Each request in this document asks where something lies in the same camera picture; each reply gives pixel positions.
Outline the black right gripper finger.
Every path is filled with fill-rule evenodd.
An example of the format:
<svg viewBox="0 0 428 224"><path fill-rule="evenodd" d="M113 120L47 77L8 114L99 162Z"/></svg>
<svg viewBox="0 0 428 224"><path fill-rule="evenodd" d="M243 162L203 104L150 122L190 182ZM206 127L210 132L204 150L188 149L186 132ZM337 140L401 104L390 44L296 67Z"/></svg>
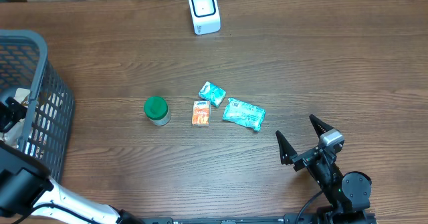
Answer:
<svg viewBox="0 0 428 224"><path fill-rule="evenodd" d="M298 155L297 152L279 130L276 131L276 138L279 145L281 163L286 165L293 164L293 159Z"/></svg>
<svg viewBox="0 0 428 224"><path fill-rule="evenodd" d="M315 115L311 114L309 115L309 119L314 127L314 130L319 138L321 134L324 134L325 132L332 130L333 127L323 121L321 119L317 118Z"/></svg>

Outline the teal wet wipes pack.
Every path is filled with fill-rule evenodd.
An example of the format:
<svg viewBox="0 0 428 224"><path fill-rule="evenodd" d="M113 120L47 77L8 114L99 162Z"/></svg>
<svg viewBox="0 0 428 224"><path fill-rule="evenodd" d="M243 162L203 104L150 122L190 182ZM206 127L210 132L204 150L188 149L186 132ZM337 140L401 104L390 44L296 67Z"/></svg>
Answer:
<svg viewBox="0 0 428 224"><path fill-rule="evenodd" d="M235 98L228 99L228 105L223 113L223 120L234 122L254 131L261 130L261 124L265 117L265 110L247 102Z"/></svg>

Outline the teal tissue pack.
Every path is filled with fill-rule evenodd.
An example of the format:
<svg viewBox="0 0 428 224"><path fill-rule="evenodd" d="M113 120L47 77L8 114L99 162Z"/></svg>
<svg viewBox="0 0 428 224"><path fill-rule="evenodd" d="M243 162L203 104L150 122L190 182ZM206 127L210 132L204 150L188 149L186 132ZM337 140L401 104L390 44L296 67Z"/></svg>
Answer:
<svg viewBox="0 0 428 224"><path fill-rule="evenodd" d="M198 95L218 108L226 96L226 91L211 82L205 82Z"/></svg>

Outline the orange tissue pack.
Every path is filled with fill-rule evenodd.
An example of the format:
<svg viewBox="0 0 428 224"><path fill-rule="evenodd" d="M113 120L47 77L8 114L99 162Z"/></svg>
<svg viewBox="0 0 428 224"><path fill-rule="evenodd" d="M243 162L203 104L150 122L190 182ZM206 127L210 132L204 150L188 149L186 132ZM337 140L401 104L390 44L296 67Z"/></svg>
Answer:
<svg viewBox="0 0 428 224"><path fill-rule="evenodd" d="M209 126L211 116L211 103L206 100L194 101L192 113L193 126Z"/></svg>

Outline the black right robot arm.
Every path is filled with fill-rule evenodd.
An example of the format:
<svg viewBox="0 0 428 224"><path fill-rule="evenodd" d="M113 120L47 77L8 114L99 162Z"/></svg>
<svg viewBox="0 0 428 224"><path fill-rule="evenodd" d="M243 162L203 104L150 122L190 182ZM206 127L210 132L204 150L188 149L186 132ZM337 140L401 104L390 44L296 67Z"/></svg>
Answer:
<svg viewBox="0 0 428 224"><path fill-rule="evenodd" d="M309 119L318 136L318 144L298 154L278 130L276 138L282 164L292 165L296 172L306 169L317 182L320 191L300 209L299 213L284 215L284 221L294 223L376 223L370 207L372 181L362 172L345 175L335 164L344 146L342 133L315 115Z"/></svg>

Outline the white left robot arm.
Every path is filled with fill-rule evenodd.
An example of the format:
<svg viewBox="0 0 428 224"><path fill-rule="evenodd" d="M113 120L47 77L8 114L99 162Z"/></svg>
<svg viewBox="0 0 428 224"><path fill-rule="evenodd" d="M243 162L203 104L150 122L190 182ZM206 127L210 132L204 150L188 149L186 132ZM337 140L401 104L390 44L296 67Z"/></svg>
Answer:
<svg viewBox="0 0 428 224"><path fill-rule="evenodd" d="M61 186L41 162L1 142L1 216L31 215L64 223L142 223L125 210L95 203Z"/></svg>

